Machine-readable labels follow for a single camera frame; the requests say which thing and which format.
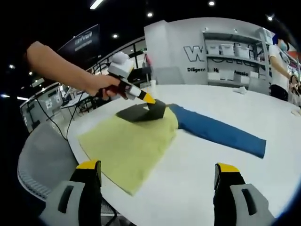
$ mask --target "hand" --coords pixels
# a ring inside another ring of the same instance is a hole
[[[120,80],[109,76],[109,75],[96,75],[90,77],[90,88],[87,91],[90,95],[95,96],[98,90],[101,88],[106,88],[110,85],[118,86]],[[103,89],[103,99],[107,100],[109,97],[114,97],[116,93],[111,90]]]

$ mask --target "white wall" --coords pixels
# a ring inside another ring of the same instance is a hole
[[[144,28],[146,46],[153,68],[178,67],[186,84],[207,84],[207,59],[203,31],[233,32],[256,37],[260,26],[248,22],[204,17],[167,23],[160,21]],[[184,47],[197,46],[202,50],[196,61],[188,58]],[[206,71],[189,72],[188,68]]]

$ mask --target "logo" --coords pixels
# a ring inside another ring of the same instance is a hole
[[[188,57],[190,62],[196,62],[197,60],[200,62],[204,62],[204,60],[201,60],[204,56],[202,54],[203,47],[200,46],[184,46],[184,51],[186,53],[186,56]]]
[[[92,32],[87,32],[83,35],[80,35],[76,40],[75,40],[75,45],[80,44],[82,41],[89,39],[92,37]]]
[[[234,73],[239,74],[239,75],[243,75],[243,76],[248,76],[249,75],[249,73],[246,73],[246,72],[234,71]]]
[[[188,72],[205,72],[206,71],[206,68],[195,68],[195,67],[188,67],[187,68],[187,71]]]

